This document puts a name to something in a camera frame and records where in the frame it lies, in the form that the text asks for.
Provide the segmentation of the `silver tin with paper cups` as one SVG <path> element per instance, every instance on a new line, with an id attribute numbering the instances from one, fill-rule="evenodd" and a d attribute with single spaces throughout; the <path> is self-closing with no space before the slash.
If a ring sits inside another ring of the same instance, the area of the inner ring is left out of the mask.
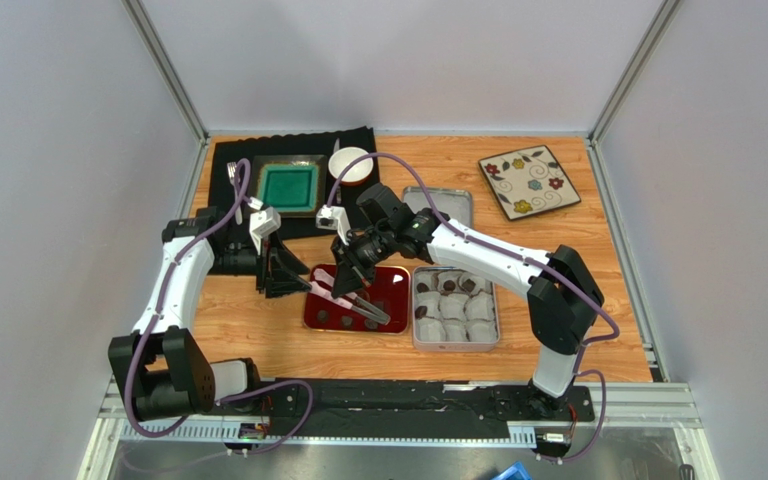
<path id="1" fill-rule="evenodd" d="M 473 280 L 478 291 L 470 295 L 462 289 L 465 280 Z M 457 282 L 455 292 L 442 294 L 440 284 Z M 430 290 L 417 292 L 425 283 Z M 424 352 L 489 352 L 501 337 L 496 286 L 484 277 L 454 267 L 418 267 L 411 284 L 412 341 Z M 416 319 L 414 311 L 426 306 L 427 316 Z"/>

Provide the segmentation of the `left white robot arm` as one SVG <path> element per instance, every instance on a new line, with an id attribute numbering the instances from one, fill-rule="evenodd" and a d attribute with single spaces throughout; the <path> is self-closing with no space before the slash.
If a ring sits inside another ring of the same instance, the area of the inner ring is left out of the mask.
<path id="1" fill-rule="evenodd" d="M 163 229 L 162 263 L 142 317 L 110 341 L 108 359 L 129 419 L 135 423 L 206 414 L 224 398 L 261 385 L 250 358 L 209 362 L 192 333 L 206 277 L 213 268 L 253 276 L 268 298 L 308 291 L 309 269 L 283 244 L 272 207 L 248 221 L 216 207 Z"/>

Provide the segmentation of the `pink handled metal tongs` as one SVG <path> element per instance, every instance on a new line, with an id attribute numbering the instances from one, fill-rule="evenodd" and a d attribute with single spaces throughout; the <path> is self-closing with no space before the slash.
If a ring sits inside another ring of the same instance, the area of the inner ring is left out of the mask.
<path id="1" fill-rule="evenodd" d="M 334 296 L 334 285 L 335 278 L 324 269 L 317 268 L 312 271 L 309 293 L 345 310 L 358 313 L 378 325 L 387 325 L 390 322 L 389 314 L 356 293 Z"/>

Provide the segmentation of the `red lacquer tray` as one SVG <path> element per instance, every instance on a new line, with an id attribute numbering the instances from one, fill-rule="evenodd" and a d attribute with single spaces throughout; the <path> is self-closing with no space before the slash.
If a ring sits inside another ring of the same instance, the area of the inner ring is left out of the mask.
<path id="1" fill-rule="evenodd" d="M 317 268 L 324 269 L 333 277 L 336 274 L 336 266 L 332 264 L 319 264 L 314 269 Z M 408 271 L 402 267 L 377 267 L 372 286 L 356 292 L 391 316 L 390 322 L 387 325 L 380 325 L 378 331 L 368 331 L 364 326 L 366 318 L 362 315 L 345 310 L 312 294 L 308 294 L 305 298 L 303 324 L 310 329 L 320 331 L 401 334 L 407 330 L 410 320 L 409 280 Z M 316 315 L 320 310 L 329 313 L 329 320 L 325 324 L 317 322 Z M 354 320 L 350 329 L 342 327 L 340 323 L 342 316 L 350 316 Z"/>

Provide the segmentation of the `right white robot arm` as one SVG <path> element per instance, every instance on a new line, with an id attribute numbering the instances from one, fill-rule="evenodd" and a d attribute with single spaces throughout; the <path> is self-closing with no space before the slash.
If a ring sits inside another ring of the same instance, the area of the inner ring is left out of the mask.
<path id="1" fill-rule="evenodd" d="M 318 228 L 337 233 L 334 295 L 370 286 L 377 265 L 395 254 L 476 274 L 527 302 L 532 332 L 541 344 L 531 383 L 550 398 L 567 393 L 604 302 L 576 250 L 561 245 L 547 252 L 507 243 L 433 207 L 414 211 L 382 184 L 366 190 L 357 205 L 370 223 L 365 228 L 351 228 L 342 207 L 325 205 L 316 215 Z"/>

